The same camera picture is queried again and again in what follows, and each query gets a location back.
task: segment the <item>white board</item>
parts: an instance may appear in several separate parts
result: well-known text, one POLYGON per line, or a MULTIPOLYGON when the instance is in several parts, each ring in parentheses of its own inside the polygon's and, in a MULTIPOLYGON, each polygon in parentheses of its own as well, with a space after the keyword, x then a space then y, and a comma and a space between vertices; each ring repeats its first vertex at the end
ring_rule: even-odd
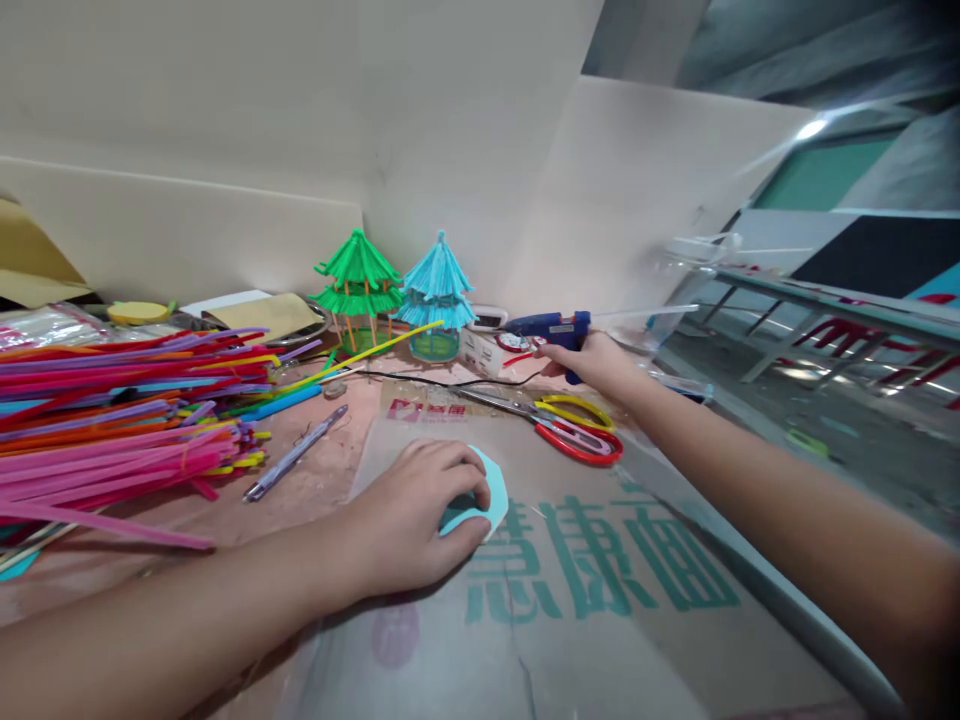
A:
POLYGON ((0 183, 107 299, 315 294, 313 266, 362 226, 353 203, 14 158, 0 183))
POLYGON ((359 0, 368 234, 401 272, 438 229, 496 301, 602 0, 359 0))
POLYGON ((804 210, 744 210, 732 230, 743 236, 730 262, 789 274, 846 230, 858 215, 804 210))
POLYGON ((3 3, 0 155, 360 202, 357 5, 3 3))
POLYGON ((814 113, 581 77, 564 108, 521 242, 487 302, 512 314, 663 302, 674 236, 718 232, 814 113))

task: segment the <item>hand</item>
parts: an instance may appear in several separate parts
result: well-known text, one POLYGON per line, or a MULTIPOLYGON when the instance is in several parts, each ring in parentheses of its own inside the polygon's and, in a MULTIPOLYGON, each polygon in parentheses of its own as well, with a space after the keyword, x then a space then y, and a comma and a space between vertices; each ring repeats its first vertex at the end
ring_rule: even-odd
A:
POLYGON ((356 599, 412 590, 448 575, 483 541, 490 522, 471 518, 446 537, 438 528, 457 495, 490 508, 483 461, 456 441, 415 440, 333 520, 349 553, 356 599))
POLYGON ((587 385, 610 396, 629 378, 650 377, 613 338, 598 330, 587 335, 578 352, 559 345, 541 345, 537 349, 537 357, 540 356, 552 361, 541 370, 541 375, 557 377, 570 369, 587 385))

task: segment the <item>forearm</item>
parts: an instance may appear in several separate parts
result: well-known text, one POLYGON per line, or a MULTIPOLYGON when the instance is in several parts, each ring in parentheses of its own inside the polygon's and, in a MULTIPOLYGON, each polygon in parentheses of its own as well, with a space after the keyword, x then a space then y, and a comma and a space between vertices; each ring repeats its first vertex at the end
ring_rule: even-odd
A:
POLYGON ((919 664, 956 641, 954 548, 641 371, 606 393, 901 692, 915 695, 919 664))
POLYGON ((181 716, 313 618, 357 599, 335 560, 335 528, 325 525, 277 533, 5 628, 4 714, 181 716), (311 576, 324 577, 327 589, 308 586, 311 576))

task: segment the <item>scissors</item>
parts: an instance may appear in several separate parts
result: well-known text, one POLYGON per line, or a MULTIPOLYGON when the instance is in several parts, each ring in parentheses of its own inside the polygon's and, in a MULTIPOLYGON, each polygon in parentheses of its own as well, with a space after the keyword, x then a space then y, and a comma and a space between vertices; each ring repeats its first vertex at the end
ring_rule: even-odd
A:
POLYGON ((589 403, 583 398, 578 398, 574 395, 544 395, 537 400, 534 405, 541 410, 568 420, 575 425, 582 425, 583 427, 593 428, 594 430, 603 430, 603 432, 606 433, 615 432, 617 429, 617 426, 613 424, 613 420, 611 420, 610 416, 603 410, 593 403, 589 403), (574 405, 582 410, 586 410, 596 419, 591 420, 590 418, 585 418, 577 413, 559 408, 557 405, 574 405))
POLYGON ((496 395, 451 388, 461 397, 526 418, 537 435, 568 457, 594 467, 610 467, 623 457, 623 444, 616 435, 594 427, 575 425, 559 415, 529 403, 496 395))

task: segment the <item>red-handled scissors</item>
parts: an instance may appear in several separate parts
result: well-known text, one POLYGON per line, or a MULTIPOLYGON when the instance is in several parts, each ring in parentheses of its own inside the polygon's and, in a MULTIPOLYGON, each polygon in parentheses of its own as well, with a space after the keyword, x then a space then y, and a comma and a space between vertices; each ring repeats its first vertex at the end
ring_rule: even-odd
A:
POLYGON ((533 423, 537 435, 564 455, 587 465, 610 467, 623 457, 623 444, 612 433, 575 425, 530 403, 519 403, 476 390, 462 388, 451 388, 451 390, 474 402, 526 418, 533 423))

